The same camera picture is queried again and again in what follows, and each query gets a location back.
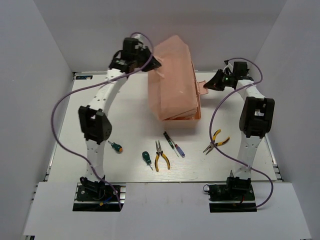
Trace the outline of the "yellow black small pliers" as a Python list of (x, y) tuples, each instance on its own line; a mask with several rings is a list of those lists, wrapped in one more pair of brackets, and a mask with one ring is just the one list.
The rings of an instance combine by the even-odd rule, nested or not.
[(216, 138), (218, 136), (218, 134), (221, 132), (221, 129), (218, 129), (212, 136), (212, 142), (204, 149), (203, 153), (205, 153), (206, 155), (208, 155), (216, 146), (216, 147), (220, 147), (223, 146), (225, 144), (227, 144), (230, 140), (230, 137), (228, 136), (225, 140), (223, 141), (217, 141)]

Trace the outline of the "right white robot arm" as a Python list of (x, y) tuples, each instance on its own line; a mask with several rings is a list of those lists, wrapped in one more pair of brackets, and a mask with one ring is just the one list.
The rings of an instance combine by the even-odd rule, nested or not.
[(249, 60), (232, 58), (225, 60), (225, 67), (218, 69), (216, 74), (204, 84), (204, 88), (214, 91), (224, 91), (226, 87), (233, 88), (228, 94), (238, 93), (243, 101), (243, 109), (239, 119), (241, 142), (236, 158), (238, 166), (230, 171), (232, 178), (248, 180), (259, 144), (271, 130), (275, 100), (265, 97), (257, 89), (257, 84), (249, 76)]

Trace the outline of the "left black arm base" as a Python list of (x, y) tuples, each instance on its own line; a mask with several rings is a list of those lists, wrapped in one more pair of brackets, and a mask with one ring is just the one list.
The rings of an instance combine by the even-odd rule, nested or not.
[(126, 186), (114, 185), (115, 191), (107, 184), (102, 192), (97, 193), (77, 185), (72, 211), (73, 212), (120, 212), (125, 203)]

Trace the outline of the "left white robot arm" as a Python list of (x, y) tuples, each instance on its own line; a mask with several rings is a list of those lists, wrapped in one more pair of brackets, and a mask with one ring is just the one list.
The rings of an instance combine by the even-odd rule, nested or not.
[(106, 193), (106, 187), (99, 182), (105, 179), (104, 150), (112, 133), (112, 125), (108, 119), (110, 107), (129, 74), (133, 74), (135, 70), (149, 72), (160, 66), (161, 63), (143, 43), (141, 34), (126, 37), (122, 49), (113, 56), (108, 67), (106, 84), (97, 91), (87, 106), (80, 106), (78, 109), (89, 160), (84, 177), (94, 182), (89, 186), (88, 193), (96, 200), (103, 198)]

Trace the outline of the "yellow long nose pliers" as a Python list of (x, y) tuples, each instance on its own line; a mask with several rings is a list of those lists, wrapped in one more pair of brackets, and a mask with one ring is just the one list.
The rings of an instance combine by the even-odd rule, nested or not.
[(160, 144), (160, 141), (156, 141), (155, 142), (155, 145), (156, 145), (156, 157), (155, 157), (155, 161), (154, 161), (154, 165), (155, 165), (155, 170), (156, 172), (159, 172), (159, 166), (158, 166), (158, 162), (159, 162), (159, 159), (160, 157), (162, 157), (165, 162), (166, 162), (166, 165), (167, 165), (167, 169), (170, 170), (171, 169), (171, 163), (170, 163), (170, 160), (168, 159), (168, 157), (164, 154), (163, 150), (162, 150), (162, 147), (161, 147), (161, 144)]

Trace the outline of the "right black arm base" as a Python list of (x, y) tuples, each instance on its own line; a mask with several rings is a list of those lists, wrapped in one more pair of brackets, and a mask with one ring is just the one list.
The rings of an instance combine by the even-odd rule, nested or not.
[(208, 195), (210, 213), (249, 213), (257, 212), (253, 187), (247, 192), (228, 191), (226, 184), (208, 183), (203, 186)]

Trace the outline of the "pink plastic toolbox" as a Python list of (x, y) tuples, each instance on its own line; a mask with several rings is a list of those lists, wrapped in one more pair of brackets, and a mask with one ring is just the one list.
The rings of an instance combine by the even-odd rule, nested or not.
[(209, 90), (197, 81), (189, 46), (173, 35), (154, 48), (161, 67), (148, 72), (148, 105), (166, 129), (192, 129), (201, 119), (202, 95)]

